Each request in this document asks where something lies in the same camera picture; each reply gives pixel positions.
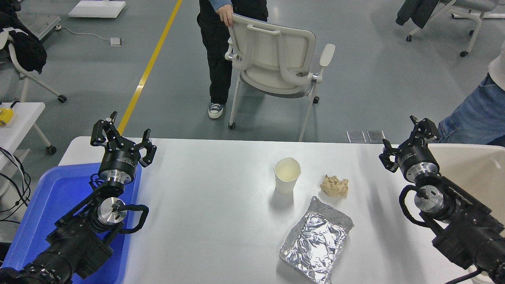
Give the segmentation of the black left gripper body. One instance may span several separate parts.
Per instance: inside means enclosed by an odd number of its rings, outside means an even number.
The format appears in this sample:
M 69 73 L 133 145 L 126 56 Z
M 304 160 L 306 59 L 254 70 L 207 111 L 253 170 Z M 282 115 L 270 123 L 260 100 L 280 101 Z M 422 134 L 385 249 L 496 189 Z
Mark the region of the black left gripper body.
M 139 151 L 122 151 L 121 149 L 105 149 L 99 168 L 99 176 L 105 177 L 107 172 L 119 171 L 134 177 L 140 160 Z

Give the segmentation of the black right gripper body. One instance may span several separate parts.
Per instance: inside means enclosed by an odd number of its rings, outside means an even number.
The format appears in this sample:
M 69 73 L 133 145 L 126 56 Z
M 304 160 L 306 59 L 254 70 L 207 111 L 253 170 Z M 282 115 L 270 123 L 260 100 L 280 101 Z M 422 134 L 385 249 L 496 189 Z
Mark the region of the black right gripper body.
M 440 171 L 440 166 L 427 146 L 401 149 L 396 156 L 396 162 L 403 175 L 414 175 L 418 170 L 435 174 Z

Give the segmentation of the person's right hand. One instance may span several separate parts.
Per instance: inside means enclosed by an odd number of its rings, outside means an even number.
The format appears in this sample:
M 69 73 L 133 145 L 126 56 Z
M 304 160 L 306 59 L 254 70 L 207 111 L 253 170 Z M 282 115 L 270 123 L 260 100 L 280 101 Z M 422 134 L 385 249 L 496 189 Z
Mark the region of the person's right hand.
M 233 26 L 233 14 L 234 9 L 230 4 L 222 5 L 218 9 L 216 9 L 216 14 L 219 16 L 220 20 L 227 26 Z

